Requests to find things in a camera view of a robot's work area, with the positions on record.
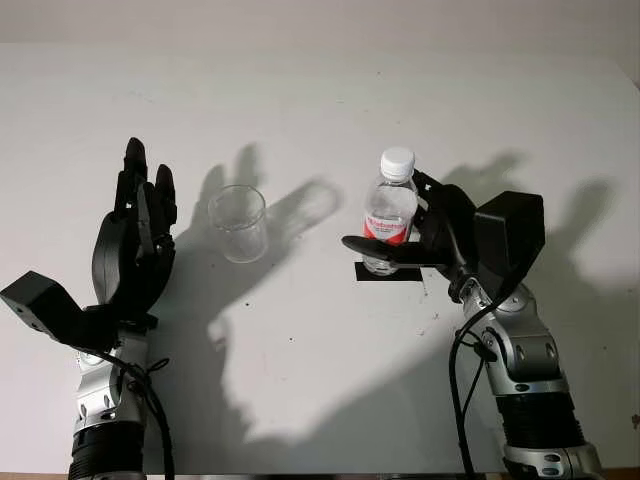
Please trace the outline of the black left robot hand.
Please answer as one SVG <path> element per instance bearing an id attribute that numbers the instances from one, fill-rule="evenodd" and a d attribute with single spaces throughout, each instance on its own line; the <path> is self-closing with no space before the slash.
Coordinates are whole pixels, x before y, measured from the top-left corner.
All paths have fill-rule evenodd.
<path id="1" fill-rule="evenodd" d="M 177 205 L 171 169 L 161 164 L 148 180 L 145 147 L 129 139 L 113 209 L 104 217 L 92 256 L 98 302 L 144 314 L 161 296 L 175 259 L 171 227 Z"/>

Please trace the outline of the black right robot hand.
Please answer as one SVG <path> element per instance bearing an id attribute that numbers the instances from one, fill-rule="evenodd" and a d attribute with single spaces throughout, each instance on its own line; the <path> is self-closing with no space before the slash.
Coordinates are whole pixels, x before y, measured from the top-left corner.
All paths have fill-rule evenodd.
<path id="1" fill-rule="evenodd" d="M 419 170 L 412 179 L 418 197 L 427 204 L 420 206 L 414 216 L 419 241 L 392 246 L 350 235 L 343 237 L 342 243 L 398 269 L 434 268 L 452 283 L 472 275 L 478 265 L 473 233 L 475 205 L 456 185 L 443 184 Z"/>

